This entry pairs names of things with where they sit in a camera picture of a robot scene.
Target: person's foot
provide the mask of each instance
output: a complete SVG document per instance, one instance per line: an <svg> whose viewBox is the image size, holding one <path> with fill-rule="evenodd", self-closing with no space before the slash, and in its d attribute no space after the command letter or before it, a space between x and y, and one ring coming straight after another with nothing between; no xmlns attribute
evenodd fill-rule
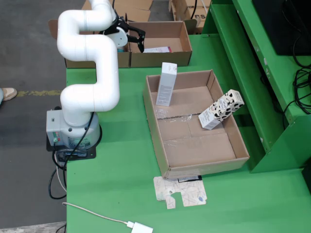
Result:
<svg viewBox="0 0 311 233"><path fill-rule="evenodd" d="M3 91L3 101L11 100L17 95L17 91L14 88L2 88Z"/></svg>

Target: green workbench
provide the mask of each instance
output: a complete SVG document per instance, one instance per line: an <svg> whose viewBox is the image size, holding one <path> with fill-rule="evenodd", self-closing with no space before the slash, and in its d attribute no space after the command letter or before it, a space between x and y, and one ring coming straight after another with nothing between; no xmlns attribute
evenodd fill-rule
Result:
<svg viewBox="0 0 311 233"><path fill-rule="evenodd" d="M188 67L178 72L213 69L226 91L240 90L235 72L218 33L192 35ZM67 202L104 216L137 221L154 233L275 233L310 232L311 196L299 169L250 173L242 169L203 176L207 204L183 207L173 194L176 209L157 201L153 178L160 176L142 98L146 75L161 68L122 68L120 102L99 113L103 138L97 157L70 161ZM95 83L95 69L67 69L67 85ZM234 114L249 154L264 153L248 106ZM68 233L130 233L125 225L67 207Z"/></svg>

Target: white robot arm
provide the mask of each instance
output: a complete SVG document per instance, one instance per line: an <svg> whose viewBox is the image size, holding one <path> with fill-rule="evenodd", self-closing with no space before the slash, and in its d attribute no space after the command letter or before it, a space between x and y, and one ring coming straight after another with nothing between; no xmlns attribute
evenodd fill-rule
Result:
<svg viewBox="0 0 311 233"><path fill-rule="evenodd" d="M58 19L57 47L71 61L94 61L97 82L66 87L61 94L63 116L71 126L83 126L91 112L113 109L119 101L117 48L103 35L80 35L81 31L104 31L116 20L109 0L90 0L92 10L69 10Z"/></svg>
<svg viewBox="0 0 311 233"><path fill-rule="evenodd" d="M52 147L65 146L86 150L100 139L98 116L93 112L113 109L119 102L119 71L117 47L128 41L138 43L143 51L144 31L130 27L119 18L109 0L89 0L92 10L69 10L58 19L57 47L71 61L94 61L95 84L75 84L61 93L62 110L47 112L47 136ZM128 30L138 32L139 39ZM103 34L80 35L81 31L101 31Z"/></svg>

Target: gray floor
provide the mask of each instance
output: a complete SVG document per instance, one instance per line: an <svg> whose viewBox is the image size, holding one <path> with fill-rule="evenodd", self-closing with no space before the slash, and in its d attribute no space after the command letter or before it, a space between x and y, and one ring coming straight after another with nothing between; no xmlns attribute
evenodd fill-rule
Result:
<svg viewBox="0 0 311 233"><path fill-rule="evenodd" d="M0 106L0 229L66 221L47 189L54 165L45 150L46 111L60 104L66 85L47 22L84 1L0 0L0 87L19 91ZM151 11L150 21L173 19L168 0L154 0ZM53 191L63 194L57 182Z"/></svg>

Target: small white box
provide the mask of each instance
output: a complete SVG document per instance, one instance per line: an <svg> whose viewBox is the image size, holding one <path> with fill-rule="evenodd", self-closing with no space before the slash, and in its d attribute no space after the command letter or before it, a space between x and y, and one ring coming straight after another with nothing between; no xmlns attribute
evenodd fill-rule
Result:
<svg viewBox="0 0 311 233"><path fill-rule="evenodd" d="M162 73L157 91L156 105L169 106L177 76L177 64L162 63Z"/></svg>
<svg viewBox="0 0 311 233"><path fill-rule="evenodd" d="M199 115L202 128L211 130L244 105L241 94L229 90Z"/></svg>

